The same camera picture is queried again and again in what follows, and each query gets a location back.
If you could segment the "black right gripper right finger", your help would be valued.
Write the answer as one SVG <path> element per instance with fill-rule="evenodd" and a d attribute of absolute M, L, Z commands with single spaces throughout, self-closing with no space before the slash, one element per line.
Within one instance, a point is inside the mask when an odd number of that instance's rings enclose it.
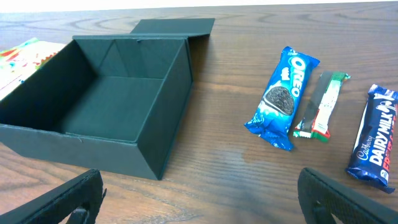
<path fill-rule="evenodd" d="M 355 192 L 324 174 L 306 167 L 298 182 L 298 200 L 310 224 L 397 223 L 397 212 Z"/>

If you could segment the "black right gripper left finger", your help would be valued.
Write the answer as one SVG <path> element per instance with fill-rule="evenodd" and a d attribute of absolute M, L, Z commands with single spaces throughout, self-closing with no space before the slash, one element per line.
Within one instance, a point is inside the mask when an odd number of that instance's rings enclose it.
<path fill-rule="evenodd" d="M 57 188 L 1 215 L 1 223 L 94 223 L 106 195 L 98 169 L 90 169 Z"/>

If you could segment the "blue Dairy Milk chocolate bar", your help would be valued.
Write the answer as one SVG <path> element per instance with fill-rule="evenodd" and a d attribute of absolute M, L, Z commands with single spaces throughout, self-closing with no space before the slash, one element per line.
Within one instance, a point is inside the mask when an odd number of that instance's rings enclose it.
<path fill-rule="evenodd" d="M 346 168 L 349 175 L 387 194 L 395 191 L 389 187 L 389 171 L 396 120 L 397 92 L 373 84 Z"/>

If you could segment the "green red white candy bar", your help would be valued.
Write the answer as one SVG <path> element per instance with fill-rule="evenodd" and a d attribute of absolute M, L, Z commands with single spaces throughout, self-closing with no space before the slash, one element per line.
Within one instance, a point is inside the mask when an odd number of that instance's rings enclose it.
<path fill-rule="evenodd" d="M 302 120 L 294 128 L 296 138 L 317 139 L 328 142 L 328 122 L 335 108 L 344 81 L 351 77 L 345 72 L 325 71 L 320 75 Z"/>

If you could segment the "blue Oreo cookie pack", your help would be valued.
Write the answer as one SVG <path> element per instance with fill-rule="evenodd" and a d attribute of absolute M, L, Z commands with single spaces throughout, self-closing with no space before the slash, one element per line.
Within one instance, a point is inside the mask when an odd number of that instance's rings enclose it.
<path fill-rule="evenodd" d="M 287 46 L 264 90 L 261 101 L 244 126 L 271 146 L 291 151 L 289 130 L 314 68 L 317 58 Z"/>

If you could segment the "black cardboard gift box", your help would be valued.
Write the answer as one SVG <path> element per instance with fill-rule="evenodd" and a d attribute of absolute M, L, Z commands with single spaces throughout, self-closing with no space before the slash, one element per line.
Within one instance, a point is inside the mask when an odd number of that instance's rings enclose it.
<path fill-rule="evenodd" d="M 1 100 L 1 142 L 24 157 L 162 178 L 193 86 L 190 39 L 214 19 L 144 19 L 77 35 Z"/>

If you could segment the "Haribo gummy worms bag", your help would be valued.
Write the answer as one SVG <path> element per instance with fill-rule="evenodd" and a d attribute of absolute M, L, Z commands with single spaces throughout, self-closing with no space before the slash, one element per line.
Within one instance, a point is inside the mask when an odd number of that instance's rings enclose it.
<path fill-rule="evenodd" d="M 31 38 L 1 52 L 1 100 L 24 83 L 66 45 Z"/>

